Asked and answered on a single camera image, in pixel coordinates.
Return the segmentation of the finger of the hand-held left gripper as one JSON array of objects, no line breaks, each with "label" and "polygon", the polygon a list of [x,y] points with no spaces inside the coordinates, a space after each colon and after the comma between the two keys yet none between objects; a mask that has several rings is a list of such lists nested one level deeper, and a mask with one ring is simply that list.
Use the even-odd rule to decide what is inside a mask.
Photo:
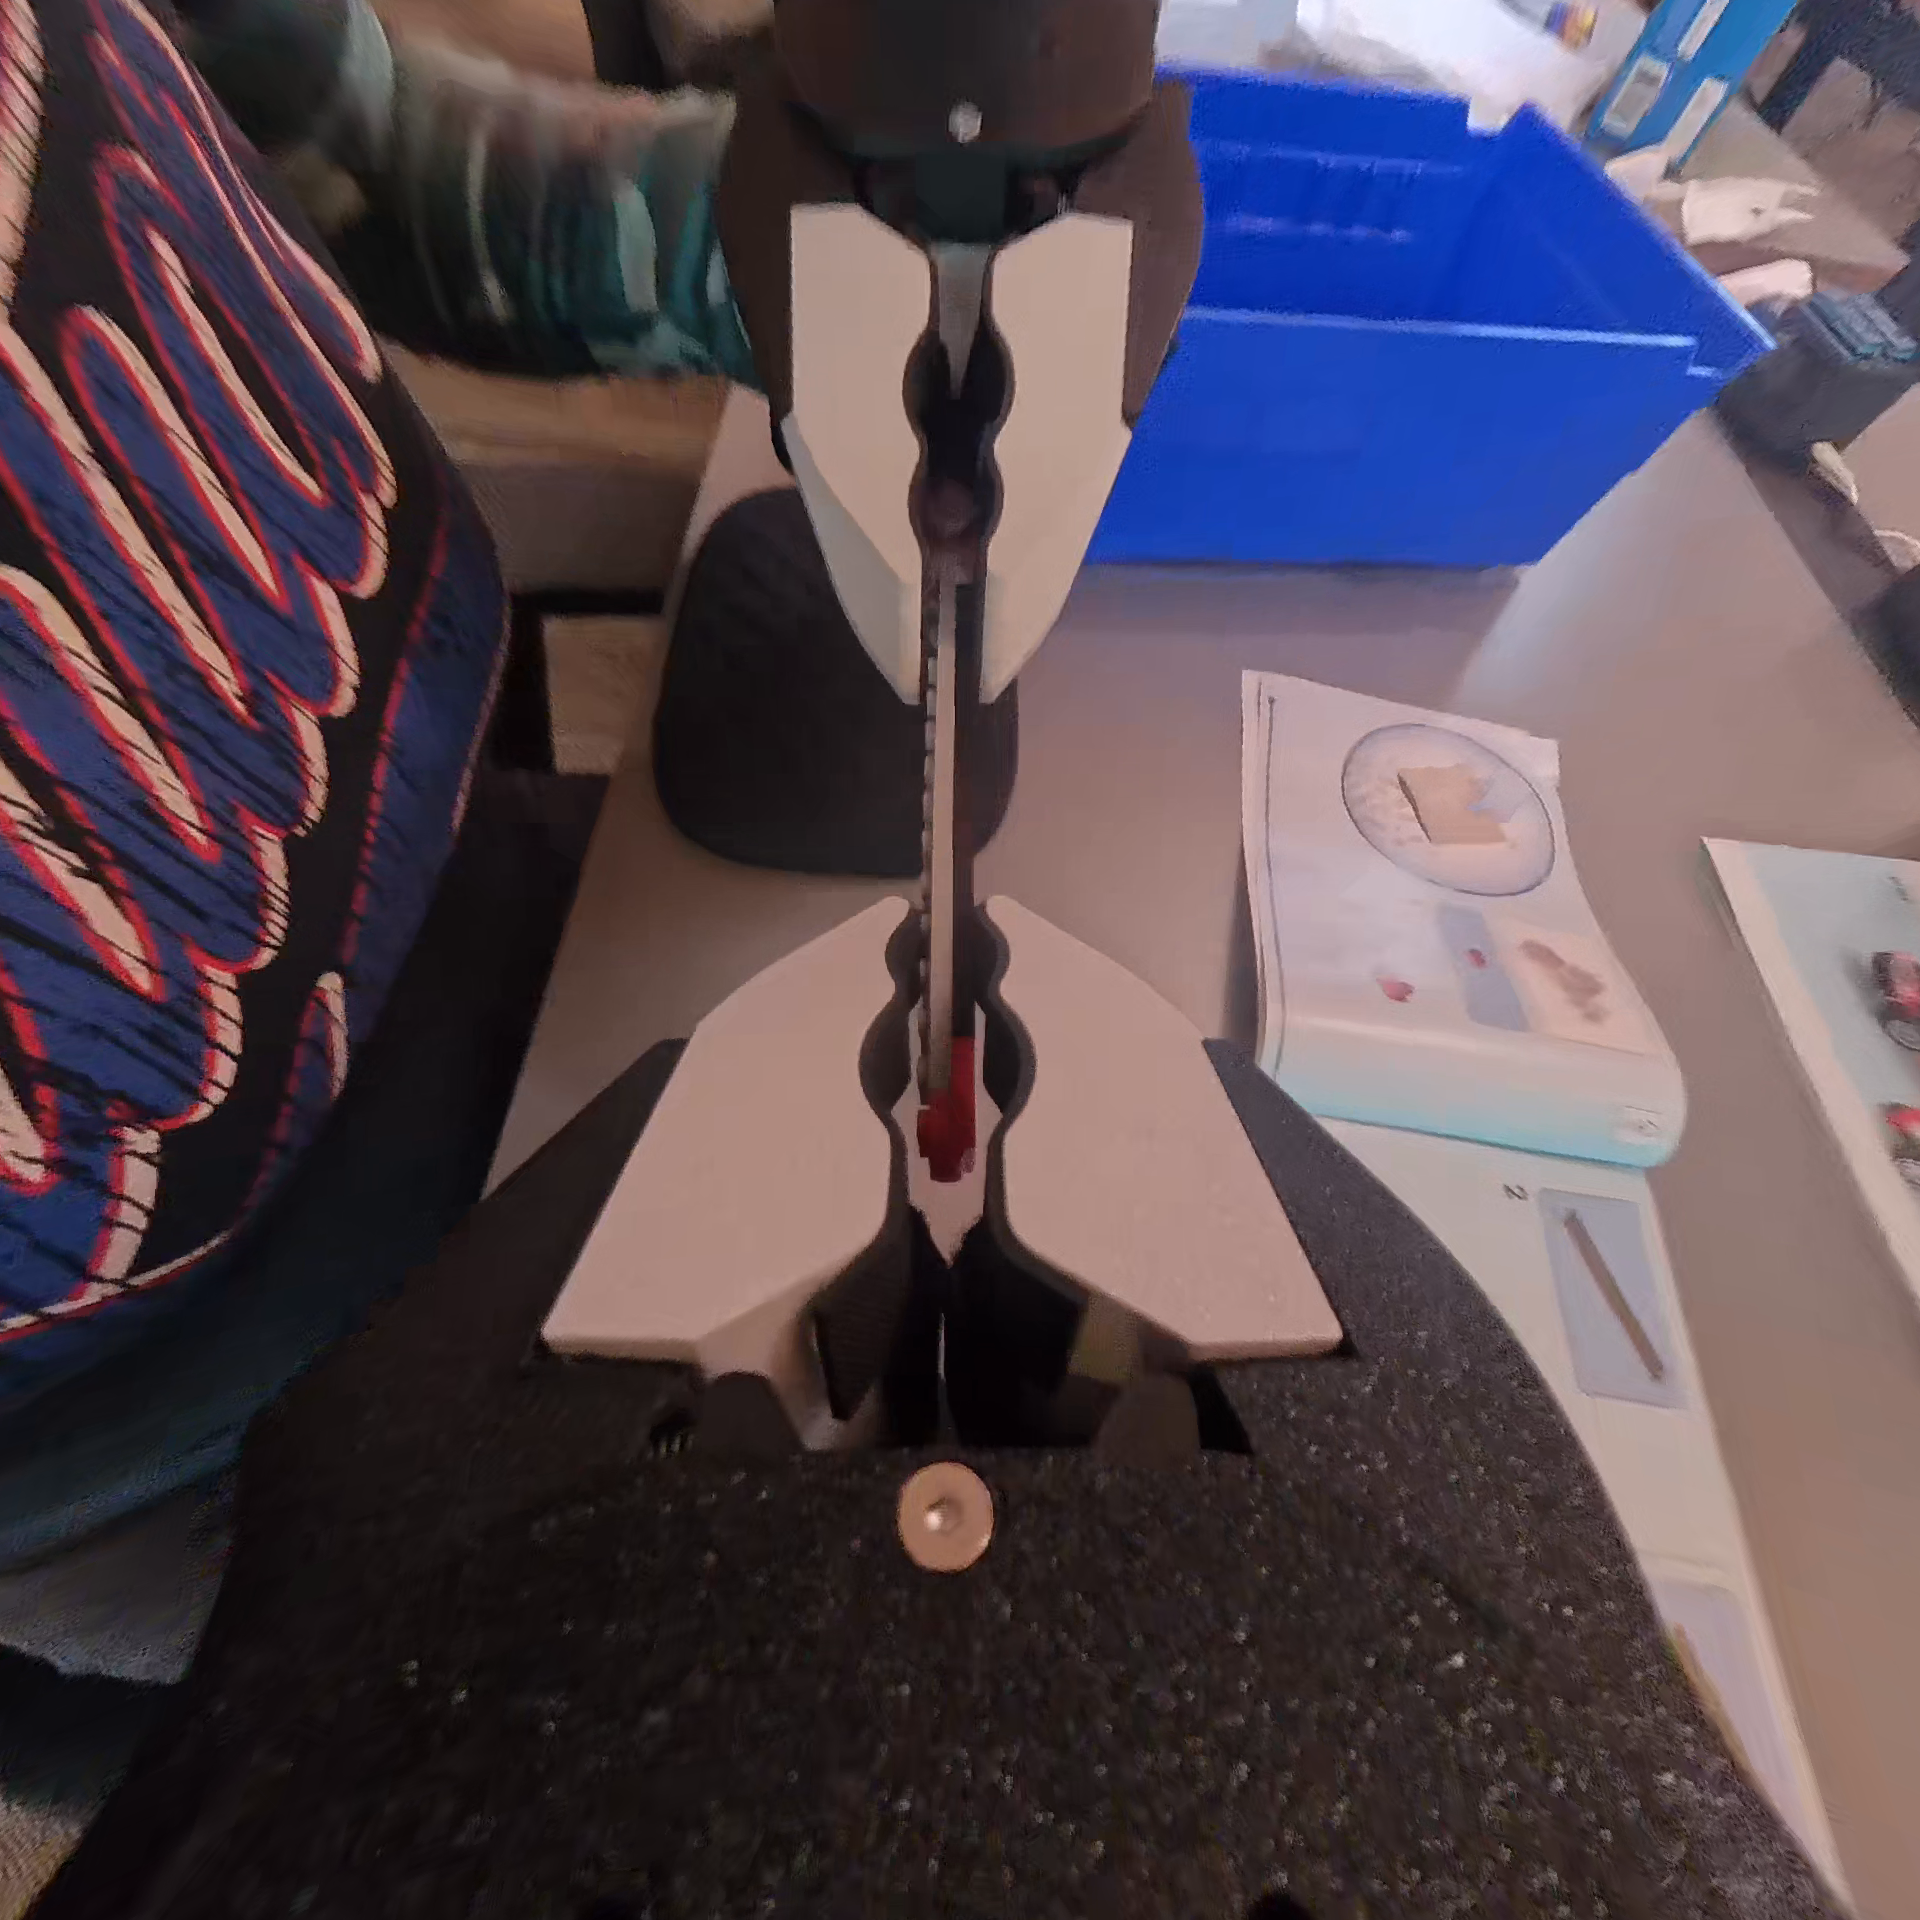
[{"label": "finger of the hand-held left gripper", "polygon": [[847,202],[789,217],[787,457],[838,608],[907,706],[923,701],[923,437],[907,376],[932,319],[932,266]]},{"label": "finger of the hand-held left gripper", "polygon": [[999,377],[975,472],[975,674],[995,705],[1057,621],[1107,509],[1123,416],[1133,226],[1064,213],[989,248],[975,340]]}]

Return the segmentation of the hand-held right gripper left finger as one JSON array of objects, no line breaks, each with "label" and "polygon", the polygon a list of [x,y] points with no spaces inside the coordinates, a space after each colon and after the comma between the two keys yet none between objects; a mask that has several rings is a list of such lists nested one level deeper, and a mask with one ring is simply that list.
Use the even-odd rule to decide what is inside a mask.
[{"label": "hand-held right gripper left finger", "polygon": [[792,1434],[875,1434],[913,1277],[895,1104],[916,919],[886,896],[693,1032],[542,1341],[761,1380]]}]

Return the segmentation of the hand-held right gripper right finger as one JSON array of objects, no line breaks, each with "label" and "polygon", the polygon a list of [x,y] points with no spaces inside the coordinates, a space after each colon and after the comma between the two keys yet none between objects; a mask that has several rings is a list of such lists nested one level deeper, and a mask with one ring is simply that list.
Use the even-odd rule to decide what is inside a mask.
[{"label": "hand-held right gripper right finger", "polygon": [[1343,1331],[1254,1120],[1288,1104],[1120,963],[983,904],[981,1397],[992,1439],[1209,1436],[1199,1379]]}]

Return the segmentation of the blue plastic bin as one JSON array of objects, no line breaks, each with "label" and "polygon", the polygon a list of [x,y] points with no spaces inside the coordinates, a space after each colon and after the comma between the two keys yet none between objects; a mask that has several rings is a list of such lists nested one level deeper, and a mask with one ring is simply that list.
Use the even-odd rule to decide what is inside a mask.
[{"label": "blue plastic bin", "polygon": [[1204,243],[1094,564],[1527,567],[1771,351],[1533,108],[1164,79]]}]

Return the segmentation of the black long building plate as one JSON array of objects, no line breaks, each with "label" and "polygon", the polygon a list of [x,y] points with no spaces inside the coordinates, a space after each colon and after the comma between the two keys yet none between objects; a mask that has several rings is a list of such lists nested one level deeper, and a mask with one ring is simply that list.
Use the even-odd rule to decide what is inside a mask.
[{"label": "black long building plate", "polygon": [[963,563],[956,553],[944,553],[932,563],[929,571],[929,627],[925,645],[925,778],[923,778],[923,884],[920,884],[920,1034],[919,1034],[919,1092],[932,1092],[937,1068],[932,1065],[932,1040],[927,1035],[927,985],[941,977],[941,836],[944,826],[944,781],[941,781],[941,728],[940,701],[944,679],[944,580],[948,570]]}]

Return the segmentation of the person's left forearm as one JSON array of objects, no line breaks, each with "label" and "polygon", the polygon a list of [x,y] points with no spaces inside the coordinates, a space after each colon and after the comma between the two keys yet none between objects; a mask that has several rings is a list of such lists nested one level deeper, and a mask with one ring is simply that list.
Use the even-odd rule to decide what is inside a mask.
[{"label": "person's left forearm", "polygon": [[709,220],[734,122],[728,91],[544,80],[384,31],[343,167],[421,237],[651,266]]}]

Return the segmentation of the teal cloth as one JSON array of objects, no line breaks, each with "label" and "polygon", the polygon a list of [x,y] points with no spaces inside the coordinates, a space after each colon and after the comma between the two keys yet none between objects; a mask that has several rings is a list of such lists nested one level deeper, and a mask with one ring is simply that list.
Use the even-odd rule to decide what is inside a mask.
[{"label": "teal cloth", "polygon": [[507,365],[561,376],[700,376],[761,389],[715,220],[718,162],[569,161],[464,186],[441,290]]}]

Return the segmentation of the tall blue box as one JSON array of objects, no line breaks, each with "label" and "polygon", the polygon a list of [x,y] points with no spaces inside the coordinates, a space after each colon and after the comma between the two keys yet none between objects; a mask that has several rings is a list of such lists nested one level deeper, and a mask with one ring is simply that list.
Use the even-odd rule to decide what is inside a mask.
[{"label": "tall blue box", "polygon": [[1604,161],[1659,153],[1684,162],[1737,93],[1793,2],[1661,2],[1580,135]]}]

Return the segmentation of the car cover instruction booklet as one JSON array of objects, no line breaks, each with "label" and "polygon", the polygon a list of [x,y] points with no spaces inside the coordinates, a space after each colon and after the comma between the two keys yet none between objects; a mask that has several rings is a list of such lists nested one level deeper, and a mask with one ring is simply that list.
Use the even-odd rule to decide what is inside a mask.
[{"label": "car cover instruction booklet", "polygon": [[1815,1111],[1917,1293],[1917,865],[1703,841]]}]

